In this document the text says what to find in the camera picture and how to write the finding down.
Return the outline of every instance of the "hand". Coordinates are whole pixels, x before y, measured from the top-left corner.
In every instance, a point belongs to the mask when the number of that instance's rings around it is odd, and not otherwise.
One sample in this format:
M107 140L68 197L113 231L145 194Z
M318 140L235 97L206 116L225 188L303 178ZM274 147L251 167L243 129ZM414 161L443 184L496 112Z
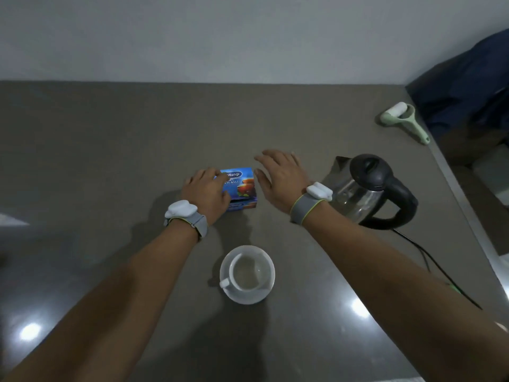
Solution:
M295 201L312 184L300 159L295 153L283 153L279 150L264 150L263 155L254 159L260 162L270 174L270 179L260 169L255 169L263 194L269 202L284 213L291 210Z
M212 225L226 212L231 201L230 194L223 192L225 182L230 179L227 174L209 167L198 170L182 186L181 198L198 207L198 212L207 217L207 224Z

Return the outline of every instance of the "forearm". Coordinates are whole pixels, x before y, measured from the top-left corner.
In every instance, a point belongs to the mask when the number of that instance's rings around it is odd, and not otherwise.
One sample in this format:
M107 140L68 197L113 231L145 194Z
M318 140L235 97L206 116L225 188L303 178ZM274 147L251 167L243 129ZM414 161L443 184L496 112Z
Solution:
M143 352L198 240L171 224L87 294L5 381L122 381Z
M506 335L463 296L326 203L303 226L426 380L509 373Z

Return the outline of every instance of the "gray tabletop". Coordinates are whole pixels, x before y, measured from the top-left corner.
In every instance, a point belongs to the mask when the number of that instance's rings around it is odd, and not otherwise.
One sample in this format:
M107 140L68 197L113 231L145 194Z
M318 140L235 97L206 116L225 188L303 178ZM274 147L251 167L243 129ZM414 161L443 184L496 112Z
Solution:
M420 202L401 231L509 324L505 293L429 147L374 122L402 100L405 89L391 85L0 83L0 217L19 224L0 228L5 369L161 231L188 175L256 166L253 156L268 147L295 151L316 180L337 155L383 157ZM376 233L423 265L402 238ZM242 244L263 248L276 268L274 289L253 306L217 287L222 258ZM196 246L131 380L417 376L355 300L307 232L260 197L256 209L223 216ZM41 333L21 341L30 323Z

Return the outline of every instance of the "kettle lid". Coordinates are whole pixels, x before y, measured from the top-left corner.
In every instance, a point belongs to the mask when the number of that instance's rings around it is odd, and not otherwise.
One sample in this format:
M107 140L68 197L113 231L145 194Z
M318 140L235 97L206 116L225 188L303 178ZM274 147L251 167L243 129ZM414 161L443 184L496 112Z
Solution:
M350 161L350 174L357 184L372 192L385 190L387 179L393 177L387 162L374 154L360 154Z

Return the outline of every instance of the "white wall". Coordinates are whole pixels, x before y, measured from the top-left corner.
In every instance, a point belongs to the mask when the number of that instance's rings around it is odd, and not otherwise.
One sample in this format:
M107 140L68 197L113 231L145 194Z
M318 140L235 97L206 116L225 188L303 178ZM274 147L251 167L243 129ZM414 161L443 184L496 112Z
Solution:
M0 0L0 79L407 83L509 0Z

